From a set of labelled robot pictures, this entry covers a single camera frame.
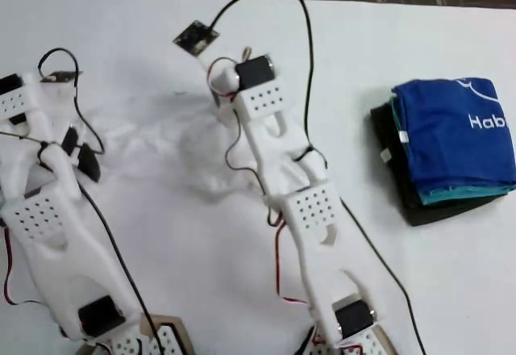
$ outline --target perforated panel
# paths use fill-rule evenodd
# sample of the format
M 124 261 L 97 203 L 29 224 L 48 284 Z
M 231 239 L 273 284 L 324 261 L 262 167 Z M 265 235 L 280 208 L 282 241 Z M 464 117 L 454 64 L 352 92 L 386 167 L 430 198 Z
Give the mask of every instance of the perforated panel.
M 128 336 L 111 344 L 113 355 L 138 355 L 143 350 L 137 337 Z
M 342 211 L 337 191 L 329 182 L 290 195 L 283 209 L 291 222 L 306 230 L 332 225 Z
M 0 95 L 0 119 L 9 119 L 20 115 L 31 107 L 27 87 L 20 87 Z
M 181 347 L 177 343 L 176 336 L 170 327 L 161 326 L 158 330 L 158 336 L 160 337 L 161 344 L 164 348 L 165 355 L 182 355 Z M 160 348 L 156 342 L 156 339 L 152 339 L 150 342 L 151 355 L 160 355 Z
M 58 206 L 52 192 L 48 191 L 4 208 L 2 216 L 21 239 L 64 243 L 63 219 Z
M 241 91 L 235 100 L 239 117 L 244 121 L 272 115 L 289 106 L 285 86 L 277 79 Z

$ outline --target black wire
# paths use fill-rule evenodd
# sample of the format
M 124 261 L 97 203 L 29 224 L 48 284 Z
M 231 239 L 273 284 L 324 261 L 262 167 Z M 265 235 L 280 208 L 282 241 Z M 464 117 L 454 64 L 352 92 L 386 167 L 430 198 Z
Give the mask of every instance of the black wire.
M 89 202 L 91 207 L 95 210 L 98 218 L 102 222 L 102 225 L 106 229 L 107 236 L 110 239 L 110 242 L 111 242 L 111 245 L 113 246 L 113 250 L 116 254 L 116 257 L 119 259 L 120 266 L 122 266 L 122 269 L 123 269 L 124 273 L 126 274 L 127 280 L 131 284 L 131 288 L 136 294 L 136 298 L 138 299 L 139 305 L 144 310 L 145 318 L 147 319 L 148 324 L 151 327 L 152 335 L 155 337 L 155 339 L 157 341 L 157 344 L 160 348 L 160 353 L 161 353 L 161 355 L 164 355 L 164 348 L 163 348 L 163 345 L 161 344 L 161 340 L 158 335 L 158 331 L 156 330 L 156 327 L 154 326 L 154 323 L 152 322 L 151 315 L 148 313 L 148 309 L 145 305 L 145 302 L 142 299 L 141 294 L 139 293 L 138 286 L 136 286 L 135 280 L 132 278 L 131 273 L 129 272 L 129 269 L 127 268 L 126 263 L 123 260 L 122 254 L 119 250 L 118 245 L 116 244 L 116 241 L 114 240 L 113 234 L 111 233 L 111 229 L 110 229 L 109 225 L 107 224 L 107 221 L 104 218 L 104 215 L 101 213 L 100 209 L 97 206 L 97 203 L 93 200 L 93 198 L 91 196 L 89 196 L 88 191 L 86 191 L 86 189 L 82 186 L 82 184 L 80 182 L 77 182 L 77 184 L 79 185 L 79 189 L 81 190 L 82 194 L 85 196 L 86 200 Z
M 40 76 L 44 77 L 43 72 L 41 71 L 41 68 L 42 68 L 43 64 L 45 63 L 45 61 L 48 59 L 48 57 L 51 56 L 54 52 L 66 52 L 72 58 L 73 65 L 75 68 L 73 71 L 74 72 L 73 87 L 75 89 L 75 95 L 73 96 L 73 105 L 75 106 L 75 111 L 77 112 L 77 115 L 79 116 L 81 121 L 84 123 L 84 125 L 86 125 L 86 127 L 89 129 L 89 131 L 95 136 L 95 139 L 97 139 L 98 145 L 100 146 L 100 151 L 92 149 L 93 153 L 96 153 L 98 155 L 103 155 L 104 153 L 106 153 L 106 150 L 104 148 L 104 143 L 102 142 L 98 133 L 94 130 L 94 128 L 88 122 L 88 120 L 84 117 L 84 115 L 82 115 L 81 109 L 79 108 L 79 101 L 78 101 L 79 92 L 78 92 L 77 84 L 79 83 L 80 71 L 79 71 L 79 63 L 77 62 L 77 58 L 75 57 L 75 55 L 73 55 L 72 52 L 69 51 L 68 49 L 62 48 L 62 47 L 53 48 L 52 50 L 46 52 L 41 57 L 40 62 L 38 63 L 38 71 L 40 72 Z
M 306 351 L 306 347 L 308 347 L 308 343 L 310 343 L 310 338 L 312 337 L 312 334 L 314 333 L 315 327 L 312 327 L 308 330 L 308 333 L 305 336 L 305 340 L 301 343 L 298 350 L 293 353 L 293 355 L 303 355 Z
M 109 345 L 106 345 L 104 343 L 97 343 L 95 346 L 103 349 L 108 355 L 113 355 L 113 351 L 111 351 L 111 348 Z
M 314 51 L 314 46 L 311 43 L 311 41 L 312 41 L 311 35 L 312 34 L 311 34 L 310 23 L 309 23 L 309 21 L 310 21 L 309 17 L 310 16 L 307 13 L 306 13 L 306 17 L 307 17 L 307 27 L 309 27 L 308 36 L 309 36 L 309 50 L 310 50 L 310 73 L 309 73 L 309 76 L 308 76 L 308 87 L 309 87 L 309 89 L 306 92 L 305 114 L 304 114 L 303 124 L 304 124 L 304 128 L 305 128 L 306 138 L 309 139 L 310 137 L 309 137 L 309 134 L 308 134 L 308 112 L 309 112 L 309 109 L 310 109 L 310 87 L 311 87 L 311 84 L 312 84 L 312 75 L 314 73 L 314 68 L 313 68 L 313 60 L 314 60 L 314 52 L 313 51 Z M 405 296 L 406 305 L 407 305 L 407 307 L 409 309 L 410 321 L 412 322 L 412 327 L 414 329 L 414 333 L 416 335 L 416 339 L 418 340 L 419 348 L 421 349 L 421 353 L 423 355 L 427 355 L 427 352 L 425 351 L 425 347 L 424 347 L 424 345 L 422 343 L 421 336 L 419 335 L 418 325 L 416 323 L 416 319 L 415 319 L 415 316 L 414 316 L 414 311 L 412 309 L 412 302 L 410 301 L 409 294 L 407 293 L 407 291 L 406 291 L 405 287 L 403 286 L 402 282 L 399 280 L 399 278 L 397 278 L 396 274 L 394 274 L 394 272 L 390 268 L 389 264 L 387 264 L 387 262 L 385 261 L 383 256 L 380 254 L 380 252 L 378 251 L 377 247 L 371 241 L 371 239 L 369 238 L 368 234 L 365 232 L 364 228 L 362 227 L 362 225 L 360 224 L 358 219 L 355 217 L 355 215 L 353 214 L 351 209 L 347 206 L 347 204 L 344 202 L 344 200 L 342 198 L 340 198 L 340 202 L 342 203 L 343 207 L 346 209 L 347 213 L 352 217 L 353 222 L 355 222 L 355 225 L 359 228 L 359 230 L 362 233 L 362 235 L 364 236 L 365 240 L 368 242 L 369 246 L 371 247 L 373 252 L 376 254 L 378 259 L 380 260 L 381 264 L 389 272 L 390 276 L 397 283 L 397 285 L 399 286 L 399 288 L 402 291 L 403 295 Z
M 403 293 L 403 296 L 405 296 L 406 306 L 409 308 L 410 321 L 412 322 L 412 327 L 414 328 L 414 333 L 416 335 L 416 339 L 418 340 L 419 348 L 421 349 L 421 352 L 423 355 L 427 355 L 427 352 L 425 351 L 425 347 L 421 340 L 421 336 L 419 335 L 418 325 L 416 323 L 414 311 L 412 310 L 412 302 L 410 301 L 410 296 L 409 296 L 408 292 L 406 291 L 405 287 L 403 286 L 402 282 L 399 280 L 397 275 L 390 268 L 389 264 L 385 261 L 383 256 L 380 254 L 377 247 L 371 241 L 367 232 L 365 232 L 364 228 L 362 227 L 362 225 L 360 224 L 358 219 L 355 217 L 355 215 L 353 214 L 351 209 L 347 206 L 347 204 L 343 201 L 342 198 L 340 199 L 340 202 L 342 203 L 343 207 L 346 209 L 347 213 L 352 217 L 353 222 L 355 222 L 356 226 L 359 228 L 360 232 L 362 233 L 362 236 L 364 236 L 365 240 L 368 242 L 368 244 L 371 247 L 371 249 L 373 250 L 373 252 L 377 255 L 381 264 L 385 267 L 385 269 L 389 272 L 390 276 L 397 283 L 398 287 L 400 288 L 400 290 Z

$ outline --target cable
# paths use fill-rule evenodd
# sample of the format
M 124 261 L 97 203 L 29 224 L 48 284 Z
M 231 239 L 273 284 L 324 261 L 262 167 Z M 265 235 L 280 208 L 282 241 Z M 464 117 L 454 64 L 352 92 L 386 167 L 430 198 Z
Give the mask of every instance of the cable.
M 9 296 L 9 277 L 10 277 L 10 272 L 13 269 L 13 250 L 10 245 L 10 230 L 7 226 L 4 226 L 3 229 L 4 229 L 3 236 L 6 241 L 6 252 L 7 252 L 7 273 L 6 273 L 6 278 L 4 279 L 4 282 L 3 282 L 4 299 L 6 300 L 6 302 L 9 305 L 12 305 L 12 306 L 33 303 L 33 304 L 39 304 L 39 305 L 46 307 L 46 305 L 44 303 L 42 303 L 40 301 L 36 301 L 36 300 L 25 300 L 25 301 L 22 301 L 21 303 L 17 303 Z
M 81 72 L 79 71 L 79 63 L 77 62 L 77 58 L 75 57 L 75 55 L 73 55 L 72 52 L 70 52 L 66 48 L 62 48 L 62 47 L 53 48 L 52 50 L 46 52 L 41 57 L 40 62 L 38 63 L 38 71 L 40 72 L 40 76 L 44 77 L 43 72 L 41 71 L 41 68 L 42 68 L 43 64 L 45 63 L 45 61 L 48 59 L 48 57 L 51 56 L 54 52 L 66 52 L 72 58 L 73 65 L 75 67 L 75 69 L 73 70 L 73 72 L 74 72 L 73 88 L 75 89 L 75 95 L 73 97 L 73 105 L 75 106 L 75 111 L 77 112 L 77 115 L 79 116 L 79 118 L 81 119 L 83 124 L 86 125 L 86 127 L 89 129 L 89 131 L 95 136 L 95 138 L 97 139 L 98 145 L 100 146 L 100 151 L 92 149 L 93 153 L 96 153 L 98 155 L 103 155 L 104 153 L 106 153 L 106 149 L 104 148 L 104 143 L 102 142 L 98 133 L 94 130 L 94 128 L 88 122 L 88 120 L 84 117 L 84 115 L 82 115 L 81 109 L 79 108 L 79 101 L 78 101 L 79 91 L 78 91 L 77 84 L 79 83 L 79 75 Z
M 144 311 L 145 318 L 148 321 L 149 326 L 152 330 L 152 335 L 157 341 L 158 347 L 160 348 L 161 355 L 164 355 L 164 348 L 161 344 L 160 336 L 158 335 L 158 331 L 156 330 L 156 327 L 154 326 L 154 323 L 152 322 L 151 315 L 148 313 L 147 306 L 145 305 L 144 300 L 142 299 L 141 294 L 139 293 L 138 286 L 135 284 L 135 280 L 132 278 L 131 273 L 129 272 L 129 269 L 126 266 L 125 261 L 123 260 L 122 254 L 119 250 L 118 245 L 116 244 L 116 241 L 114 240 L 113 234 L 111 233 L 111 229 L 109 225 L 107 224 L 106 219 L 104 218 L 104 215 L 101 213 L 100 209 L 97 206 L 97 203 L 93 200 L 91 196 L 89 196 L 88 191 L 82 186 L 80 182 L 77 182 L 79 185 L 79 189 L 81 190 L 82 194 L 85 196 L 86 200 L 89 202 L 91 207 L 95 210 L 97 213 L 98 218 L 102 222 L 102 226 L 104 226 L 104 229 L 106 230 L 107 236 L 110 239 L 111 245 L 113 246 L 113 250 L 116 254 L 116 257 L 119 259 L 120 266 L 122 266 L 122 269 L 124 273 L 126 274 L 127 280 L 131 284 L 132 290 L 135 292 L 136 298 L 138 299 L 139 305 L 142 307 L 142 310 Z
M 258 184 L 260 185 L 262 194 L 266 195 L 264 183 L 261 181 L 260 175 L 253 168 L 251 168 L 251 167 L 234 167 L 229 162 L 229 154 L 231 153 L 233 148 L 239 143 L 240 138 L 242 137 L 242 125 L 240 123 L 239 114 L 236 111 L 233 111 L 233 113 L 235 113 L 236 122 L 237 122 L 237 126 L 239 129 L 239 134 L 237 135 L 236 140 L 233 141 L 233 144 L 230 145 L 230 147 L 227 149 L 226 153 L 224 154 L 224 161 L 226 162 L 226 165 L 233 171 L 248 171 L 248 172 L 252 173 L 255 176 L 256 180 L 258 181 Z M 279 226 L 279 224 L 282 220 L 282 215 L 281 215 L 281 213 L 278 214 L 277 219 L 275 221 L 272 221 L 272 219 L 271 219 L 272 212 L 273 211 L 272 211 L 271 207 L 269 207 L 268 214 L 267 214 L 267 223 L 269 226 L 276 228 L 277 226 Z
M 274 251 L 276 253 L 276 293 L 278 296 L 280 296 L 283 300 L 285 300 L 287 303 L 296 303 L 296 304 L 305 304 L 307 306 L 310 306 L 309 303 L 307 303 L 304 300 L 300 299 L 293 299 L 291 297 L 284 297 L 281 295 L 281 287 L 280 287 L 280 280 L 281 280 L 281 271 L 280 271 L 280 234 L 281 230 L 286 226 L 286 222 L 282 221 L 280 227 L 276 231 L 276 237 L 274 238 Z

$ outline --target teal fabric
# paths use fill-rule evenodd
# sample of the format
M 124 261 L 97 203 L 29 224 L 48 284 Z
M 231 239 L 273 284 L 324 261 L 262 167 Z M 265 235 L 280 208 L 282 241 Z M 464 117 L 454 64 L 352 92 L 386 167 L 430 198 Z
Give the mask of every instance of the teal fabric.
M 449 199 L 479 198 L 485 196 L 496 196 L 507 194 L 513 189 L 513 186 L 501 187 L 476 187 L 476 186 L 460 186 L 451 187 L 449 190 L 437 189 L 429 192 L 418 190 L 419 198 L 423 205 L 442 202 Z

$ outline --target black fabric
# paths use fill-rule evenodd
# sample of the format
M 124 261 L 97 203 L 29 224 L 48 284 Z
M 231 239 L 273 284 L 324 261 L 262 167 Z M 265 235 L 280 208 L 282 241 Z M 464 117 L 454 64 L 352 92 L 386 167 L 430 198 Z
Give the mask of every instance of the black fabric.
M 88 178 L 98 183 L 100 180 L 100 165 L 95 156 L 95 152 L 89 147 L 88 144 L 83 144 L 79 151 L 79 170 L 86 175 Z
M 504 196 L 453 199 L 423 206 L 416 187 L 410 180 L 405 149 L 399 140 L 391 106 L 386 103 L 372 109 L 371 119 L 374 132 L 380 142 L 381 150 L 388 148 L 392 156 L 391 160 L 386 164 L 393 173 L 397 191 L 402 200 L 406 220 L 412 226 L 419 226 L 450 218 Z

